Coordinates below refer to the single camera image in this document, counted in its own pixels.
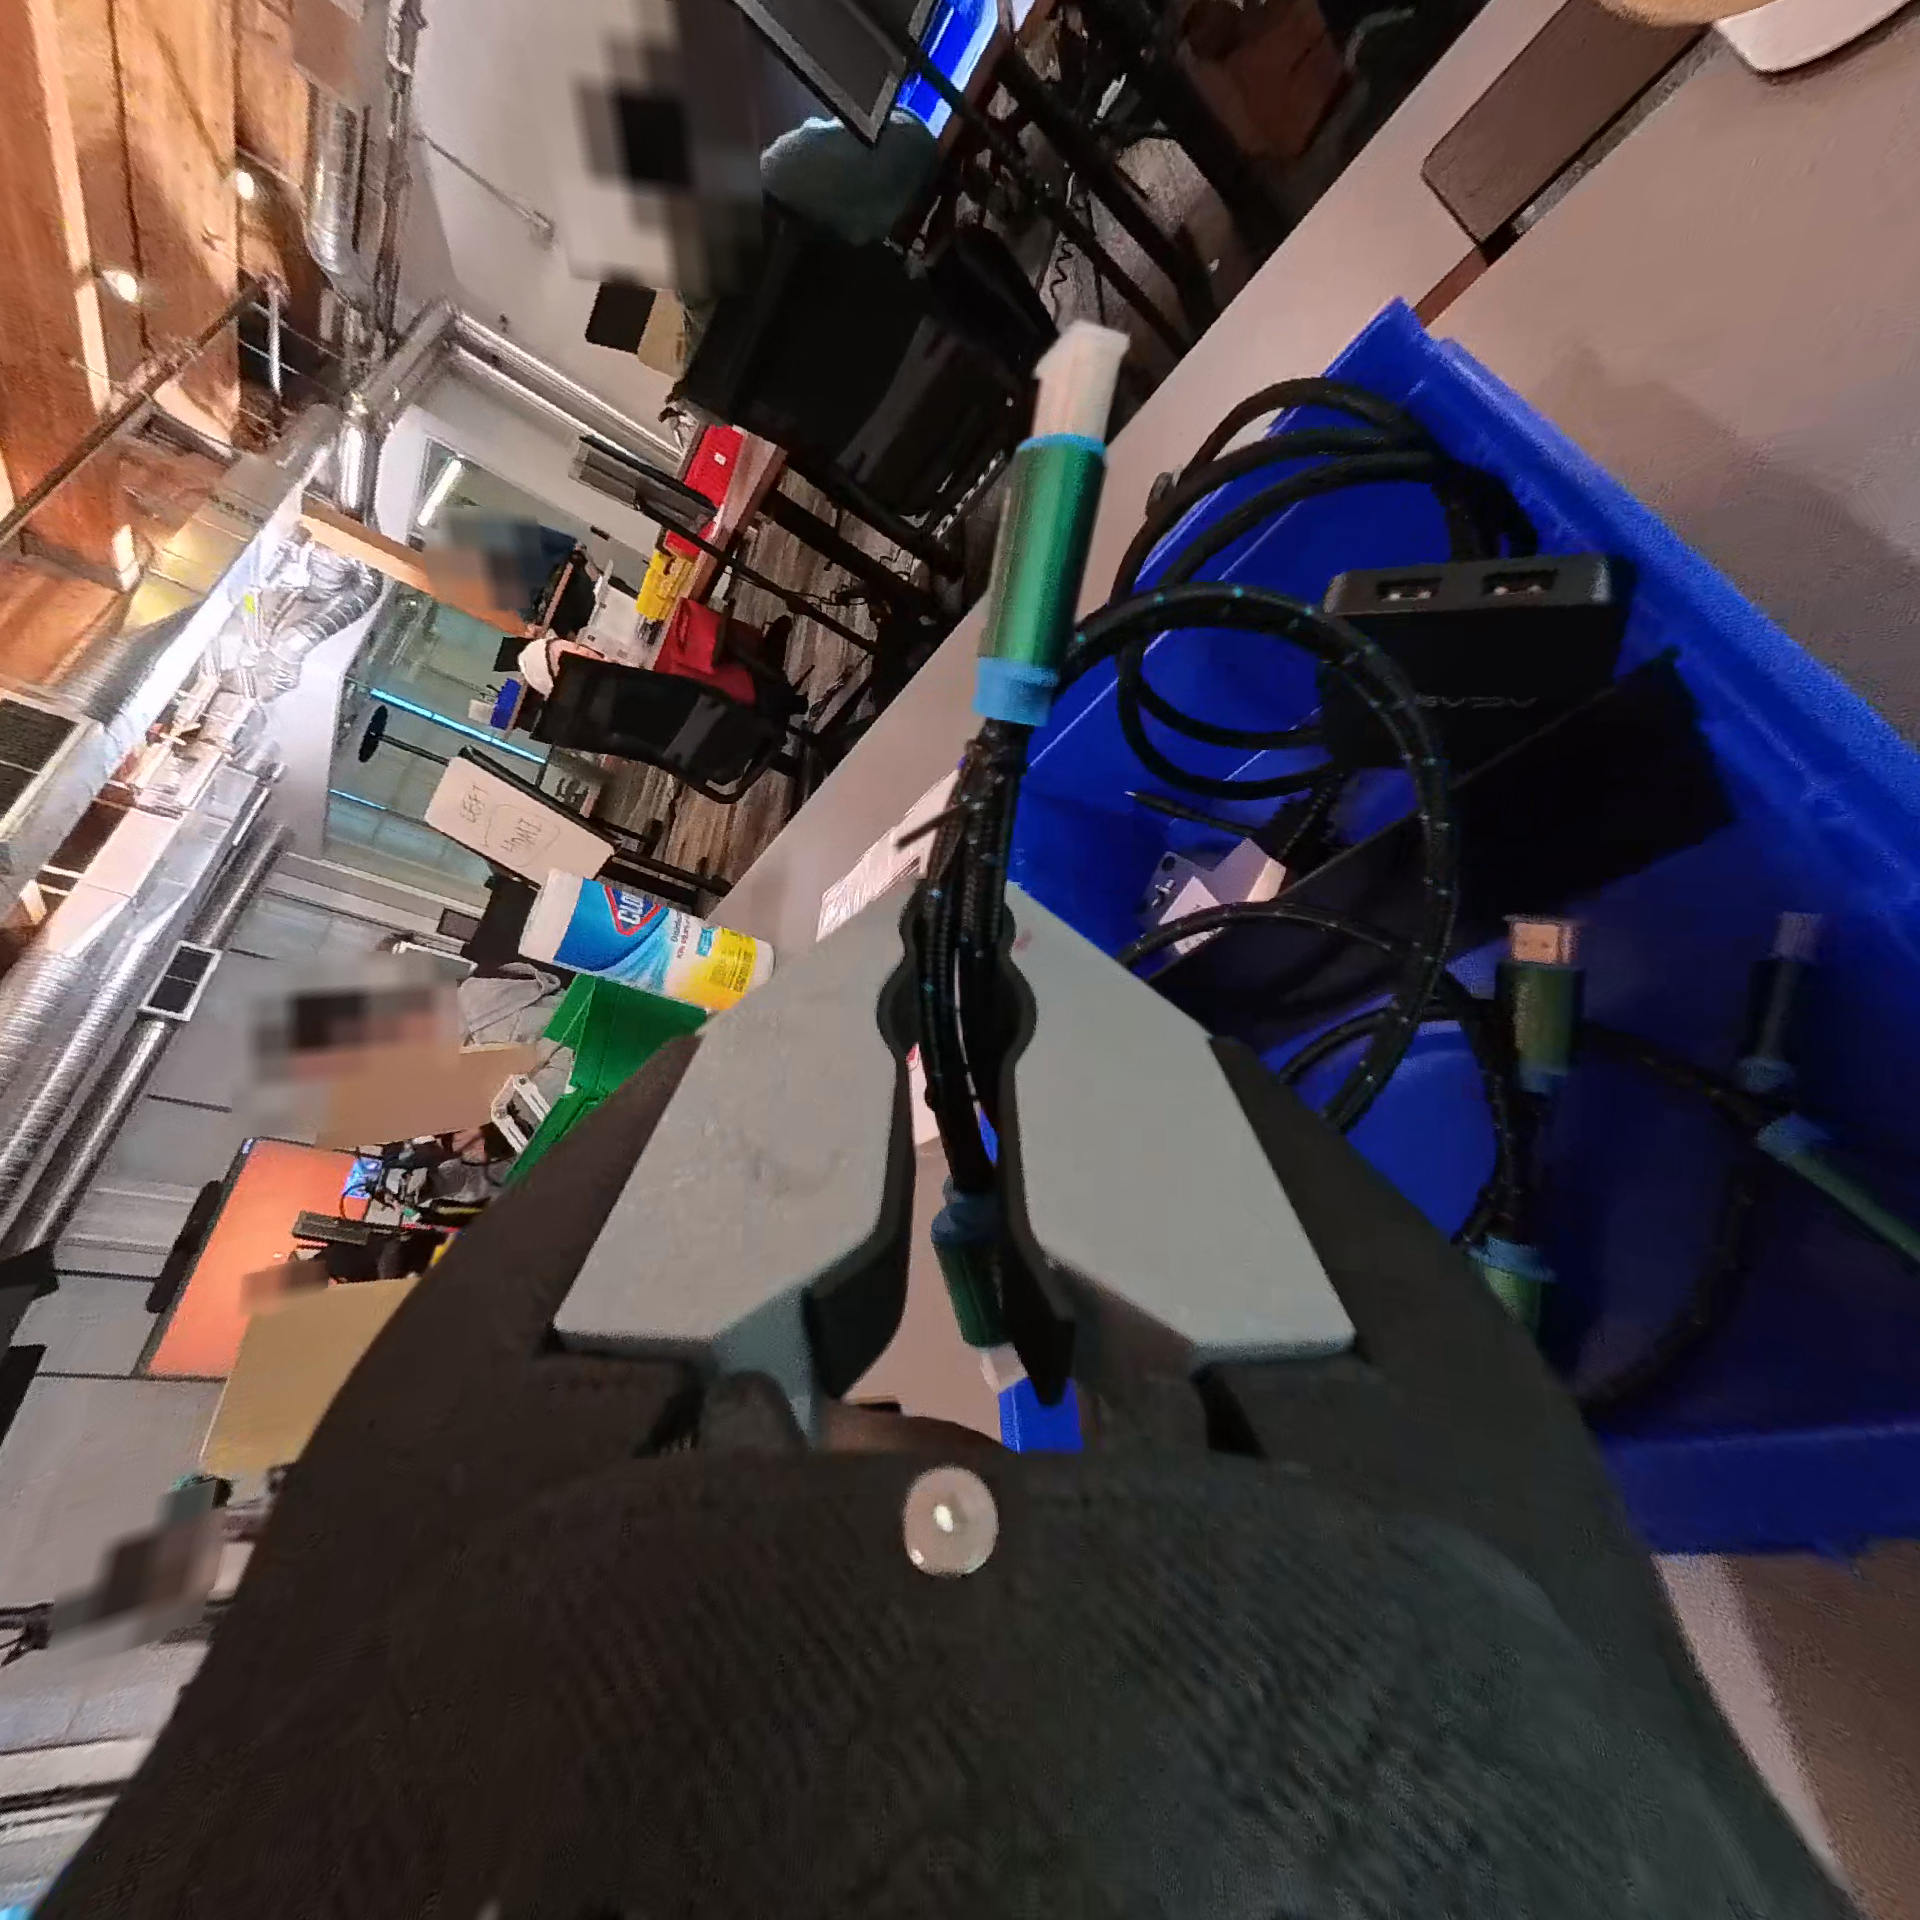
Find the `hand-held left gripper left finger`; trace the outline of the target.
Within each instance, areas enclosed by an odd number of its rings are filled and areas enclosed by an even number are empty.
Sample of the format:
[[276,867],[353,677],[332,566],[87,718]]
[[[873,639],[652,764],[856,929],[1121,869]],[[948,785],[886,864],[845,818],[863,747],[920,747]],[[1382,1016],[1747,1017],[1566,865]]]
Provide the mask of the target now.
[[565,1349],[763,1376],[811,1438],[888,1349],[916,1182],[906,904],[709,1021],[555,1310]]

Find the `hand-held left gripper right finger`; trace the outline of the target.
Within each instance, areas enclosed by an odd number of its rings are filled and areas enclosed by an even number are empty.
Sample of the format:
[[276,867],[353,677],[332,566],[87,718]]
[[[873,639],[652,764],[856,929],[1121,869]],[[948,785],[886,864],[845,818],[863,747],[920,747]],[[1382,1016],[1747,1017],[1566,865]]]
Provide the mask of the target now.
[[1221,1048],[1018,883],[997,984],[1002,1315],[1042,1403],[1352,1352]]

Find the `blue plastic bin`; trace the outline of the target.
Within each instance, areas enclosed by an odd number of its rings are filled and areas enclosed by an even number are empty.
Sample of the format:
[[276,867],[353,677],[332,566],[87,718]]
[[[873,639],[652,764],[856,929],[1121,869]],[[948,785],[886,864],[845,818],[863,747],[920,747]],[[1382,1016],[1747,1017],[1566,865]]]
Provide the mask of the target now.
[[[1387,307],[1322,373],[1497,474],[1548,555],[1633,572],[1611,683],[1675,651],[1737,820],[1565,919],[1450,956],[1450,775],[1382,651],[1315,611],[1439,562],[1351,494],[1093,617],[1012,882],[1318,1110],[1543,1342],[1664,1554],[1916,1540],[1916,749],[1463,347]],[[1165,852],[1283,892],[1140,923]]]

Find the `white plug cap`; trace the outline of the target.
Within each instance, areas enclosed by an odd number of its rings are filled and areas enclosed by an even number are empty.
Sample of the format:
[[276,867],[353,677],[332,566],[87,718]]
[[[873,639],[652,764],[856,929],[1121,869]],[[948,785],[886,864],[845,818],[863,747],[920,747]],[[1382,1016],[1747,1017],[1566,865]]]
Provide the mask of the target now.
[[1070,321],[1034,367],[1029,440],[1105,445],[1121,373],[1133,347],[1124,330]]

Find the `green plastic bin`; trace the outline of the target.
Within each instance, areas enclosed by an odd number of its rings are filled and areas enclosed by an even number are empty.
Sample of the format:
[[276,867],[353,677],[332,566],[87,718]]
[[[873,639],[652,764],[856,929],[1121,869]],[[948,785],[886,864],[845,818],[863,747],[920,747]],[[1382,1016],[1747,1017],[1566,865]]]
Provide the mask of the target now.
[[666,1044],[695,1035],[707,1021],[709,1012],[693,1004],[577,973],[544,1030],[559,1050],[555,1064],[565,1068],[560,1091],[547,1104],[505,1183],[522,1182]]

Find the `white wipes canister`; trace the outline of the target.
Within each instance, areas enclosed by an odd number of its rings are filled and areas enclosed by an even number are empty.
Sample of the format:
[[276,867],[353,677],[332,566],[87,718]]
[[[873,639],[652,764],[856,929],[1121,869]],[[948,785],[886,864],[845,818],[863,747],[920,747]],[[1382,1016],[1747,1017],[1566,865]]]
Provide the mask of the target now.
[[516,935],[520,958],[719,1014],[771,981],[771,943],[643,888],[560,869]]

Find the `small white adapter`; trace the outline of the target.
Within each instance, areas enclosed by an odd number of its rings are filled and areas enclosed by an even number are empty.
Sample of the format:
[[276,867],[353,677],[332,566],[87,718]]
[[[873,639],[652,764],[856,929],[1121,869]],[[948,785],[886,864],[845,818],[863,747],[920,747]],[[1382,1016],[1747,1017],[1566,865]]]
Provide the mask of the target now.
[[1158,928],[1219,905],[1274,899],[1286,879],[1285,861],[1246,835],[1197,853],[1168,849],[1142,889],[1139,918]]

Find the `white table label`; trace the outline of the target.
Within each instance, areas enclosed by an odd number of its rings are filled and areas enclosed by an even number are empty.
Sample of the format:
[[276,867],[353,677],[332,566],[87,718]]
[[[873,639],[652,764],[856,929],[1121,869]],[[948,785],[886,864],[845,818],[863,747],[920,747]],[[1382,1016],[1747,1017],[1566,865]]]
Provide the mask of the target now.
[[916,883],[926,871],[924,844],[895,845],[879,839],[839,879],[830,882],[818,907],[817,941],[825,946],[842,926],[856,919],[877,899]]

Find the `white sign board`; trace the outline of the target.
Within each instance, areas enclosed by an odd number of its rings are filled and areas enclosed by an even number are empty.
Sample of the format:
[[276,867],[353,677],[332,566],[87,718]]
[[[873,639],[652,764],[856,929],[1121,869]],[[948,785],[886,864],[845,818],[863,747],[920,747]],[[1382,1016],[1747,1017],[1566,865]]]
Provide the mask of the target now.
[[425,824],[492,867],[541,888],[553,873],[601,876],[615,839],[513,769],[464,749],[425,804]]

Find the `red bag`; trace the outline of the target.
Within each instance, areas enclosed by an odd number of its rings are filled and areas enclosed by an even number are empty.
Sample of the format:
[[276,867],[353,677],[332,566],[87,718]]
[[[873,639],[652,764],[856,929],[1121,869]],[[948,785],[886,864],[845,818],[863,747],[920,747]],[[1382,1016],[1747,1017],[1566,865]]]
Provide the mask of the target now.
[[662,627],[652,672],[697,683],[737,705],[759,703],[763,627],[707,601],[681,599]]

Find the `black flat panel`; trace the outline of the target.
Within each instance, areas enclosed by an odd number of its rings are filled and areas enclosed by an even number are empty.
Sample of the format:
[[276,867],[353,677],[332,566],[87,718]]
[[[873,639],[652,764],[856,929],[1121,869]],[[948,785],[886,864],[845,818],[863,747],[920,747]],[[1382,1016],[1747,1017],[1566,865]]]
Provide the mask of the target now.
[[1512,918],[1566,919],[1737,820],[1703,708],[1666,650],[1454,779],[1450,956]]

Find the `teal cloth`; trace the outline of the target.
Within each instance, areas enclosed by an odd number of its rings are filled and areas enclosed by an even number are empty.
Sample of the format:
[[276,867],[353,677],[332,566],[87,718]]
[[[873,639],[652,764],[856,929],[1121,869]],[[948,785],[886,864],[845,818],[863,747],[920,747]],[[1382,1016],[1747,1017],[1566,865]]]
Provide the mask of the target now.
[[940,142],[924,121],[895,110],[873,144],[836,118],[809,118],[761,153],[759,171],[771,202],[866,246],[896,231],[940,162]]

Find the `dark desk grommet panel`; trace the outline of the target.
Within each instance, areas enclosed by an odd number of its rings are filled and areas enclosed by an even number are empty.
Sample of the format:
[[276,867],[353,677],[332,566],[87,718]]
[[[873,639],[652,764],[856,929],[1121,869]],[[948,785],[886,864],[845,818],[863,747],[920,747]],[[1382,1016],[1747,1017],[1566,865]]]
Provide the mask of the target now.
[[1694,19],[1557,3],[1427,153],[1423,182],[1474,247],[1499,256],[1705,34]]

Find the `monitor with blue screen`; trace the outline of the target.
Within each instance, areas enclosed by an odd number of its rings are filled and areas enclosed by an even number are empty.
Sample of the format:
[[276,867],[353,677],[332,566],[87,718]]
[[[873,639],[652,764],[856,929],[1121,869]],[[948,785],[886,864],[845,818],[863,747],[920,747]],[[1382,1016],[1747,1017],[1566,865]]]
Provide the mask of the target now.
[[[942,79],[967,91],[985,71],[1000,32],[997,2],[937,2],[923,29],[923,51]],[[944,138],[952,106],[924,71],[904,71],[892,106],[920,124],[932,138]]]

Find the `silver air duct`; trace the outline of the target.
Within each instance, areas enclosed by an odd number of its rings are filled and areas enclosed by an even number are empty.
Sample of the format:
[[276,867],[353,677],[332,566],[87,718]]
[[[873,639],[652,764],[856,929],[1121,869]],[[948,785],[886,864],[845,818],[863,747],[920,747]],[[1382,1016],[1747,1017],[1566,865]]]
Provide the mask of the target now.
[[274,787],[180,835],[132,896],[4,988],[3,1252],[52,1264],[54,1245],[132,1110],[217,979],[242,918],[287,848]]

